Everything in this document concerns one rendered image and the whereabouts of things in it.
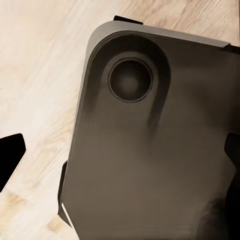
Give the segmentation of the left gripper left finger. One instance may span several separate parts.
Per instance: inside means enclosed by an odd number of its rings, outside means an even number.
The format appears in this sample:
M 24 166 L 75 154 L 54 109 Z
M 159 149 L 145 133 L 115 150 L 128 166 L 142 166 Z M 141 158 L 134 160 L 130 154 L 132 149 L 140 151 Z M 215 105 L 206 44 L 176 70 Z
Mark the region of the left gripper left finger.
M 26 152 L 21 133 L 0 138 L 0 193 Z

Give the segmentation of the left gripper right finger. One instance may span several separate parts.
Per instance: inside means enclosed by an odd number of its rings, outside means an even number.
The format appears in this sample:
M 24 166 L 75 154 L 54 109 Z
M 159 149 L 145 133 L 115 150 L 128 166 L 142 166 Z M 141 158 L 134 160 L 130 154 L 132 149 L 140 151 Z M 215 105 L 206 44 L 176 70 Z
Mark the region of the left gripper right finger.
M 235 133 L 228 133 L 224 151 L 240 173 L 240 135 Z

